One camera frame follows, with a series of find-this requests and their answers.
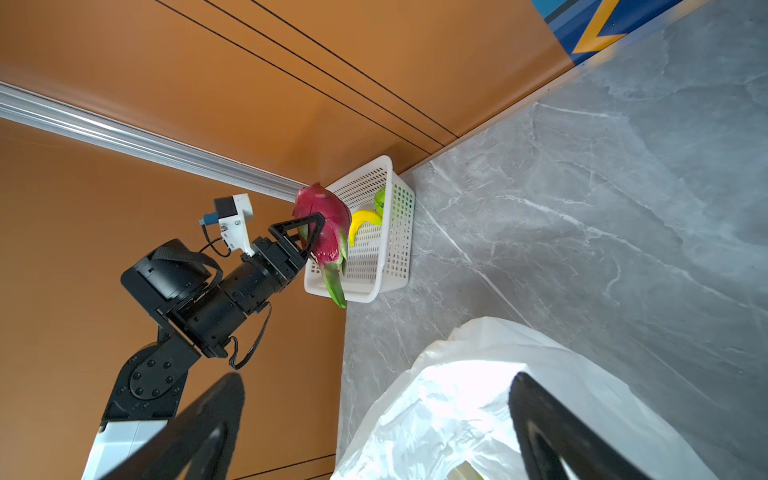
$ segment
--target basket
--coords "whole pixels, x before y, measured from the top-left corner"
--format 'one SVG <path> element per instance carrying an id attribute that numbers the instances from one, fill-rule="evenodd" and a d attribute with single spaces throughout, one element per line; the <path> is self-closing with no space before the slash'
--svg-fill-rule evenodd
<path id="1" fill-rule="evenodd" d="M 413 190 L 392 171 L 392 160 L 386 155 L 327 187 L 352 212 L 375 210 L 373 198 L 382 187 L 386 187 L 382 225 L 364 223 L 357 231 L 355 246 L 347 252 L 341 285 L 344 297 L 351 302 L 370 303 L 379 292 L 403 288 L 408 283 Z M 330 297 L 313 260 L 306 264 L 304 290 Z"/>

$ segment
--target dragon fruit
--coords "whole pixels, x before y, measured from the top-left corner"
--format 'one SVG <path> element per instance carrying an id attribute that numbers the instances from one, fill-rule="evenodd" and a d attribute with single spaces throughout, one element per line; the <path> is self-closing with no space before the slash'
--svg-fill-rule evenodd
<path id="1" fill-rule="evenodd" d="M 347 237 L 349 225 L 352 223 L 352 214 L 344 202 L 320 184 L 304 187 L 299 191 L 296 195 L 296 204 L 293 206 L 293 218 L 306 217 L 316 212 L 323 214 L 326 223 L 312 249 L 312 254 L 320 271 L 323 272 L 323 279 L 326 281 L 326 288 L 331 298 L 336 305 L 346 308 L 339 274 L 346 272 Z M 299 228 L 303 247 L 306 246 L 313 228 L 314 226 L 306 225 Z"/>

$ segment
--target yellow stripe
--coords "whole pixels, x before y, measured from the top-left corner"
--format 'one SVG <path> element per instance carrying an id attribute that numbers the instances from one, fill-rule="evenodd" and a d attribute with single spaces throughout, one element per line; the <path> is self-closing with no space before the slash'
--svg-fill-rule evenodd
<path id="1" fill-rule="evenodd" d="M 573 51 L 574 53 L 588 53 L 589 51 L 602 50 L 619 38 L 624 37 L 624 34 L 598 37 L 600 30 L 602 30 L 608 22 L 608 18 L 611 17 L 611 13 L 614 12 L 618 3 L 619 0 L 603 0 L 598 7 L 598 10 L 594 13 L 592 20 L 590 20 L 589 25 L 587 25 L 586 30 L 584 30 L 581 39 L 579 39 L 576 44 Z"/>

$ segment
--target yellow banana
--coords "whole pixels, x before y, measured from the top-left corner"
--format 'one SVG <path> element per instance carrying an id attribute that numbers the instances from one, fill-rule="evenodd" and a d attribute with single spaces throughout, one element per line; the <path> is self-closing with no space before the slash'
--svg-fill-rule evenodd
<path id="1" fill-rule="evenodd" d="M 373 223 L 374 225 L 382 224 L 382 216 L 371 210 L 358 210 L 352 214 L 352 224 L 349 225 L 349 246 L 355 246 L 355 236 L 357 230 L 365 223 Z"/>

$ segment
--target white trash bag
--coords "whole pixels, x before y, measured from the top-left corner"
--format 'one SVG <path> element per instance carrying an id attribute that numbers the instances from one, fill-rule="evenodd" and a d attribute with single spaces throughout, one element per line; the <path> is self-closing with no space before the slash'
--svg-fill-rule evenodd
<path id="1" fill-rule="evenodd" d="M 527 478 L 507 403 L 518 372 L 651 478 L 717 478 L 626 383 L 527 326 L 483 317 L 427 347 L 376 400 L 331 479 L 445 480 L 463 462 L 486 480 Z"/>

